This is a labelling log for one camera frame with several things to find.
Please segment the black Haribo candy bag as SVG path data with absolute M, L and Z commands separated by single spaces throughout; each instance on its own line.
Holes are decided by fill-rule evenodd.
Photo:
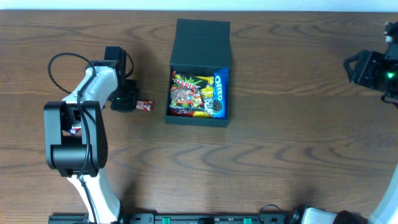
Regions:
M 169 106 L 173 109 L 203 111 L 205 104 L 201 98 L 201 90 L 207 85 L 207 80 L 196 75 L 173 71 Z

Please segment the blue Oreo cookie pack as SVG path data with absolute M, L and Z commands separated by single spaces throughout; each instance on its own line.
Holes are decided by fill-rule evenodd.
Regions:
M 229 70 L 222 68 L 213 73 L 213 117 L 226 119 Z

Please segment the black gift box with lid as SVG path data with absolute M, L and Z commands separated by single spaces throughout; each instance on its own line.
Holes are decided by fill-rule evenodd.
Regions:
M 229 124 L 229 88 L 232 65 L 229 37 L 229 22 L 178 19 L 169 63 L 169 86 L 165 109 L 166 123 L 223 128 Z M 213 73 L 222 68 L 229 70 L 226 119 L 170 115 L 170 86 L 173 71 L 190 73 L 198 77 L 213 77 Z

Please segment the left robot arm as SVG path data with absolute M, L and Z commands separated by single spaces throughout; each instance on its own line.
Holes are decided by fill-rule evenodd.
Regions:
M 126 70 L 129 55 L 88 61 L 78 86 L 60 101 L 44 106 L 45 158 L 78 191 L 88 215 L 82 223 L 119 223 L 121 202 L 104 169 L 108 140 L 102 116 L 107 101 L 111 109 L 132 112 L 137 89 Z

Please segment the yellow Hacks candy bag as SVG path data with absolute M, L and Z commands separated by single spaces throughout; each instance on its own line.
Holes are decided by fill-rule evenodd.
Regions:
M 212 118 L 214 109 L 213 109 L 213 77 L 199 77 L 202 80 L 206 80 L 206 87 L 200 90 L 201 99 L 204 103 L 203 111 L 195 111 L 193 113 L 194 118 Z

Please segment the red Hacks candy bag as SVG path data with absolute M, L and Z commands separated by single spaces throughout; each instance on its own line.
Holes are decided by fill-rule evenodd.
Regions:
M 189 117 L 191 118 L 194 114 L 194 111 L 185 110 L 185 109 L 170 109 L 171 116 L 182 116 L 182 117 Z

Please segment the red green KitKat bar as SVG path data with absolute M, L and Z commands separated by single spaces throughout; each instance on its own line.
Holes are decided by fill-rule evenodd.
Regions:
M 154 100 L 146 100 L 146 101 L 136 101 L 136 109 L 137 110 L 144 110 L 144 111 L 151 111 L 154 105 Z

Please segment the purple Dairy Milk bar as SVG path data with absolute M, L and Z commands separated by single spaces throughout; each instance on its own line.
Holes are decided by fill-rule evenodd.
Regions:
M 81 130 L 81 126 L 72 126 L 69 133 L 73 136 L 76 135 Z

